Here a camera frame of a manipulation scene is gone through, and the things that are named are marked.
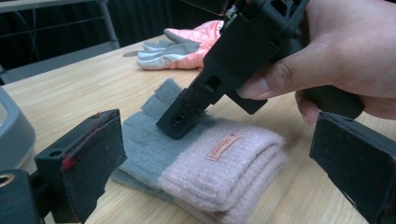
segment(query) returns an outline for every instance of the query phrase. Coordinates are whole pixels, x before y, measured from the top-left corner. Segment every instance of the glove label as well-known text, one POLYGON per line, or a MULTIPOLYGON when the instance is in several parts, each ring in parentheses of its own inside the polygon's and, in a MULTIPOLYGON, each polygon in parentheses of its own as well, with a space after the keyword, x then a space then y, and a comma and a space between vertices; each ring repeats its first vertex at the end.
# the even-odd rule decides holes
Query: glove label
POLYGON ((221 141, 207 154, 206 158, 211 161, 218 161, 221 154, 236 140, 244 135, 239 133, 232 133, 225 136, 221 141))

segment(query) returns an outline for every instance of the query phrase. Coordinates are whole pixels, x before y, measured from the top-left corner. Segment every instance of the screw hole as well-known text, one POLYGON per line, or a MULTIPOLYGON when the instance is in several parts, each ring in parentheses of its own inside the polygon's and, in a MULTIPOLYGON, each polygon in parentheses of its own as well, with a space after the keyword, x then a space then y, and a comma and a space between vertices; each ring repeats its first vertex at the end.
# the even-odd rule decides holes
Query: screw hole
POLYGON ((0 175, 0 188, 6 186, 7 184, 11 183, 12 180, 14 180, 15 175, 14 174, 5 174, 5 175, 0 175))
POLYGON ((51 156, 51 157, 56 157, 56 156, 59 156, 59 155, 61 155, 62 154, 62 151, 53 151, 53 152, 51 152, 49 155, 51 156))

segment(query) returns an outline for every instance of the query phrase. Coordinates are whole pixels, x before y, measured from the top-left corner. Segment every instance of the knitted glove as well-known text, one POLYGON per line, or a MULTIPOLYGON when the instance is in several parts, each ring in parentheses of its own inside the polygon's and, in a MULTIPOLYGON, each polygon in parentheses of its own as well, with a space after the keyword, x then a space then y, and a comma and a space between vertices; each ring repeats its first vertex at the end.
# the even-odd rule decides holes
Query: knitted glove
POLYGON ((128 160, 113 178, 179 204, 206 223, 245 223, 287 160, 283 138, 259 127, 203 115, 181 140, 156 121, 181 89, 168 79, 122 125, 128 160))
POLYGON ((193 30, 165 29, 168 39, 147 42, 137 53, 143 69, 194 69, 204 67, 204 57, 219 39, 223 21, 208 21, 193 30))

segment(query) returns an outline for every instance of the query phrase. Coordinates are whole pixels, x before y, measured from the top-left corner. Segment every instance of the pink knitted cuff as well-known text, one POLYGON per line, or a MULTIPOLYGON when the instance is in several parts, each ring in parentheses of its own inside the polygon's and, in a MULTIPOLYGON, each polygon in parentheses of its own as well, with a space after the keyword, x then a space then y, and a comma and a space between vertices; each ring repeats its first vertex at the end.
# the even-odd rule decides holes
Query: pink knitted cuff
POLYGON ((196 209, 189 203, 175 198, 174 203, 198 217, 205 224, 243 224, 248 221, 248 216, 254 209, 262 194, 272 183, 275 176, 288 161, 288 156, 283 151, 278 151, 265 165, 262 172, 253 183, 243 192, 241 198, 226 211, 206 212, 196 209))
POLYGON ((161 174, 159 187, 203 211, 230 210, 259 176, 275 171, 267 165, 283 143, 277 133, 218 119, 161 174))

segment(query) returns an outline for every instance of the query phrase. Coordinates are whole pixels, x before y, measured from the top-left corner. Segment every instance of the finger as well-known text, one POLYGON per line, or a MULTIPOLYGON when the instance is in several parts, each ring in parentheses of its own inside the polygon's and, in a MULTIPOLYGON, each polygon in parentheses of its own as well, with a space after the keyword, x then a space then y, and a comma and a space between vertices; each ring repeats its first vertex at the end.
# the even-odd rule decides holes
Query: finger
POLYGON ((243 98, 268 99, 291 91, 299 91, 332 83, 337 60, 332 59, 326 45, 311 43, 305 49, 274 64, 267 64, 239 90, 243 98))
POLYGON ((361 101, 367 114, 381 119, 396 119, 396 99, 364 96, 361 101))
POLYGON ((318 107, 306 99, 300 91, 295 93, 295 98, 304 122, 309 125, 315 124, 319 116, 318 107))

